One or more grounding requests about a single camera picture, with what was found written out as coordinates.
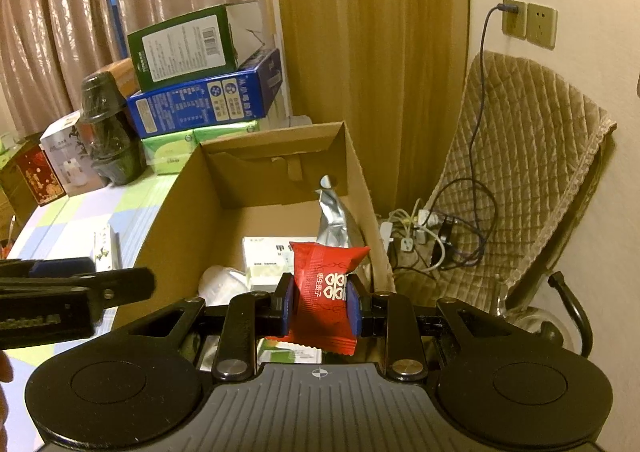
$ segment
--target wall socket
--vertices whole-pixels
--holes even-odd
[[[558,12],[553,8],[529,3],[527,7],[527,41],[549,48],[556,47]]]
[[[519,39],[527,37],[527,4],[523,1],[502,0],[505,5],[517,5],[518,13],[502,13],[502,32]]]

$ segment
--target blue box icon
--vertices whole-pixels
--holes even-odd
[[[127,99],[141,138],[264,118],[282,84],[277,48],[260,50],[240,70],[134,93]]]

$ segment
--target gray ribbed plate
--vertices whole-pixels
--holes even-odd
[[[133,450],[495,451],[451,427],[420,387],[389,382],[373,364],[267,364],[249,382],[215,388],[181,429]]]

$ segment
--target black hook handle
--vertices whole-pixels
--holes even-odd
[[[565,283],[562,272],[552,273],[551,276],[549,276],[548,283],[549,286],[558,292],[569,316],[574,320],[575,325],[578,326],[580,338],[582,339],[582,351],[580,355],[588,358],[593,349],[593,331],[591,330],[591,324],[589,323],[586,311],[574,295],[574,292],[571,291]]]

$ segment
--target red candy wrapper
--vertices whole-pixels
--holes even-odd
[[[291,243],[294,278],[300,297],[289,334],[276,338],[324,351],[353,355],[356,337],[347,317],[346,276],[369,248],[326,247],[318,243]]]

